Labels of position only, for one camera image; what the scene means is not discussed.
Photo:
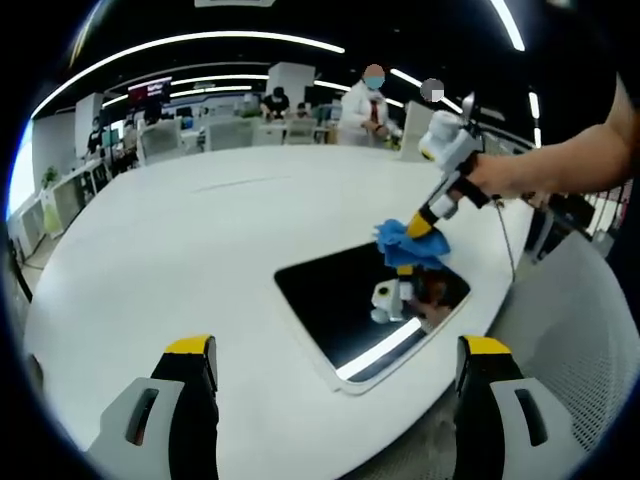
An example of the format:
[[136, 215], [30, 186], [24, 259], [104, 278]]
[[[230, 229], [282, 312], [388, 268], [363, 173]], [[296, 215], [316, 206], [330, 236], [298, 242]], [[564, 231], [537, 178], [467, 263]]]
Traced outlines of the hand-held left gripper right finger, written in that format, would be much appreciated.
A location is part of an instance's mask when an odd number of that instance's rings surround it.
[[567, 479], [580, 464], [572, 417], [510, 349], [458, 338], [455, 479]]

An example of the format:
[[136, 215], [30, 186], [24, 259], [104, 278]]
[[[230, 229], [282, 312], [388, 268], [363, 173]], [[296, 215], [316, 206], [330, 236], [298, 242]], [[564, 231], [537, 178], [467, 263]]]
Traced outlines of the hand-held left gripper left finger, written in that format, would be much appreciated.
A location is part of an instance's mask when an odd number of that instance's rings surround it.
[[170, 344], [103, 411], [87, 450], [106, 479], [217, 479], [216, 341]]

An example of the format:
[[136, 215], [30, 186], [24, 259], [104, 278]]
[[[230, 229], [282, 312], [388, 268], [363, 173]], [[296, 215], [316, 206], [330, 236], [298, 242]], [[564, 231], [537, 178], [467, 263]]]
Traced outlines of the person's right hand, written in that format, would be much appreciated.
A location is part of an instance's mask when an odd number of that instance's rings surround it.
[[550, 193], [557, 186], [554, 166], [541, 150], [521, 155], [478, 154], [467, 179], [488, 196]]

